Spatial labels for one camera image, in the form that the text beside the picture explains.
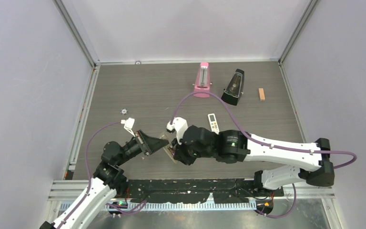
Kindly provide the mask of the beige grey remote control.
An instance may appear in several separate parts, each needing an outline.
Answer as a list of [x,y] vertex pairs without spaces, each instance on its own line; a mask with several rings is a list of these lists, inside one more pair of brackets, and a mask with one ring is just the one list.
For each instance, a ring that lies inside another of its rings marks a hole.
[[163,147],[163,150],[166,152],[166,154],[168,155],[168,157],[175,163],[177,164],[177,161],[174,159],[174,153],[175,150],[173,148],[172,145],[172,140],[169,138],[169,136],[166,133],[162,133],[160,136],[161,139],[167,140],[169,143]]

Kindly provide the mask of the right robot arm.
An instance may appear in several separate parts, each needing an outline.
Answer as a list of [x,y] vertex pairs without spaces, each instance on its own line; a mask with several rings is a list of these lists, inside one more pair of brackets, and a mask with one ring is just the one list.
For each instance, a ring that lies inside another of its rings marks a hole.
[[194,125],[188,127],[180,139],[172,142],[172,155],[185,165],[198,158],[214,158],[217,162],[264,161],[281,164],[272,170],[259,170],[254,174],[253,190],[265,196],[281,186],[305,181],[316,187],[334,184],[333,163],[328,154],[320,154],[317,143],[300,144],[265,139],[238,130],[211,132]]

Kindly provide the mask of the white remote control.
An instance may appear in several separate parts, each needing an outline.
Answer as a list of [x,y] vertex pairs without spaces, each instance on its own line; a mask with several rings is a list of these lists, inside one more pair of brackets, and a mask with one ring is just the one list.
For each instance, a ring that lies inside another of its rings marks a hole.
[[208,114],[207,117],[209,120],[211,131],[216,134],[219,134],[220,130],[219,130],[219,126],[218,126],[215,114],[214,113]]

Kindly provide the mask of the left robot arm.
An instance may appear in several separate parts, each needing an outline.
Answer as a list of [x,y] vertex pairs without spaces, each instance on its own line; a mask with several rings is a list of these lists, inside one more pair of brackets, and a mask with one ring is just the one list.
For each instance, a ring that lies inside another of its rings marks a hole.
[[112,198],[126,194],[128,181],[120,166],[141,153],[149,156],[168,144],[167,139],[148,136],[142,130],[135,132],[123,146],[115,141],[108,142],[87,187],[65,212],[53,222],[43,222],[40,228],[87,228]]

